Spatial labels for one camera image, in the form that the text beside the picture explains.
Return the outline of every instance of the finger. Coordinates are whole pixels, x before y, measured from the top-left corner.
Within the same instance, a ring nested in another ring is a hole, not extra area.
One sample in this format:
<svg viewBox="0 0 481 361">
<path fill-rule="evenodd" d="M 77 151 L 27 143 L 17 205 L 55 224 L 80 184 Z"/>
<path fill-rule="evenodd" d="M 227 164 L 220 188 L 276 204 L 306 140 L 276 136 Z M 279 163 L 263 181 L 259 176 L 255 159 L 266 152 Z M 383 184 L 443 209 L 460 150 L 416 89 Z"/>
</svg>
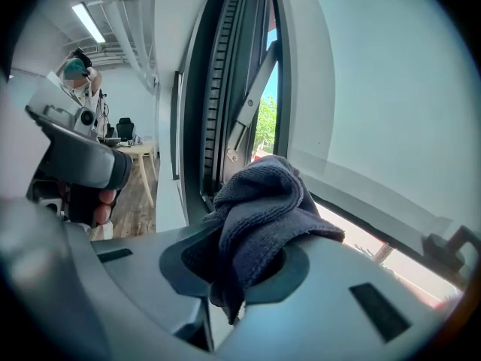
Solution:
<svg viewBox="0 0 481 361">
<path fill-rule="evenodd" d="M 106 205 L 109 205 L 115 199 L 116 194 L 117 194 L 116 190 L 102 190 L 98 194 L 98 198 L 100 199 L 100 202 L 103 202 Z"/>
<path fill-rule="evenodd" d="M 103 225 L 106 223 L 112 212 L 112 207 L 109 205 L 100 205 L 93 212 L 93 218 L 96 223 Z"/>
</svg>

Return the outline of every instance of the ceiling light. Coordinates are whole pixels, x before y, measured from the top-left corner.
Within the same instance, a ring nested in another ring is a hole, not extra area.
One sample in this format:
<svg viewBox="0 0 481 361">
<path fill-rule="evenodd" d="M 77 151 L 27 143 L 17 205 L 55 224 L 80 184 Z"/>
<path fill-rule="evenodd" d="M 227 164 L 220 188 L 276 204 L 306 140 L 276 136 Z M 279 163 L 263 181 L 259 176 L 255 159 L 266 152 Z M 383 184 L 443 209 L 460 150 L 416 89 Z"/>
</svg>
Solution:
<svg viewBox="0 0 481 361">
<path fill-rule="evenodd" d="M 87 28 L 92 35 L 92 37 L 97 41 L 97 43 L 104 43 L 105 39 L 102 36 L 102 33 L 98 30 L 97 25 L 93 21 L 92 17 L 90 16 L 86 6 L 84 3 L 80 3 L 74 5 L 72 7 L 80 21 L 84 24 L 85 28 Z"/>
</svg>

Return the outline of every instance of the tree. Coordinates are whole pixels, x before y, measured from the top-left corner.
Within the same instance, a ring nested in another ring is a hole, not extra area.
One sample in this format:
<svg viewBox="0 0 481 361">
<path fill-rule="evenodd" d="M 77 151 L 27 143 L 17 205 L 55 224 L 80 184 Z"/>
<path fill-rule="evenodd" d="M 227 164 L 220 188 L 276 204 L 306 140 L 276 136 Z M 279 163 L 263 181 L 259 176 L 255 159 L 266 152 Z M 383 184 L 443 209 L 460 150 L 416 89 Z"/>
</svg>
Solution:
<svg viewBox="0 0 481 361">
<path fill-rule="evenodd" d="M 259 116 L 257 117 L 256 137 L 254 139 L 254 153 L 262 143 L 274 144 L 276 137 L 277 103 L 272 96 L 267 100 L 261 98 Z"/>
</svg>

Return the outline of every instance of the table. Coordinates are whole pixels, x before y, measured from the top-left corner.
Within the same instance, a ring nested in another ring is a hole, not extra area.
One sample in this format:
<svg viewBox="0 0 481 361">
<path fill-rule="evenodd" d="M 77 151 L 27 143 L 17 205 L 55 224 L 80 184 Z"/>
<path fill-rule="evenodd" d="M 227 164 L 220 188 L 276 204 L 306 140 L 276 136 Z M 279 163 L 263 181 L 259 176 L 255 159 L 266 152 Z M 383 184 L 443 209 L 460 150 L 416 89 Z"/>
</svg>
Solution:
<svg viewBox="0 0 481 361">
<path fill-rule="evenodd" d="M 147 193 L 147 198 L 149 199 L 150 205 L 153 207 L 152 194 L 150 193 L 149 182 L 147 181 L 147 174 L 145 173 L 145 165 L 142 156 L 148 153 L 150 156 L 150 161 L 152 163 L 153 177 L 157 179 L 156 165 L 153 158 L 153 149 L 156 147 L 154 141 L 145 141 L 142 144 L 136 144 L 131 147 L 114 147 L 114 150 L 120 151 L 121 153 L 126 153 L 130 156 L 135 156 L 138 158 L 138 164 L 141 169 L 142 182 L 144 182 L 145 192 Z"/>
</svg>

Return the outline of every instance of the microfiber cloth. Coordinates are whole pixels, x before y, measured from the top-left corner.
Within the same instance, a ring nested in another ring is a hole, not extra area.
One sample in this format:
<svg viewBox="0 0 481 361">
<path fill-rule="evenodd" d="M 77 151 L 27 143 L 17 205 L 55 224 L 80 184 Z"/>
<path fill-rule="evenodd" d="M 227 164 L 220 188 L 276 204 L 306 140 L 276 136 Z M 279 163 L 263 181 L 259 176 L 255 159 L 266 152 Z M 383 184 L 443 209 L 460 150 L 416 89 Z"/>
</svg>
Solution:
<svg viewBox="0 0 481 361">
<path fill-rule="evenodd" d="M 82 60 L 76 57 L 68 60 L 63 68 L 63 76 L 67 80 L 79 80 L 88 75 L 89 72 L 86 70 Z"/>
<path fill-rule="evenodd" d="M 210 301 L 233 323 L 244 292 L 283 246 L 310 233 L 342 242 L 344 232 L 321 219 L 299 171 L 280 156 L 266 156 L 234 174 L 213 200 L 205 220 L 223 220 Z"/>
</svg>

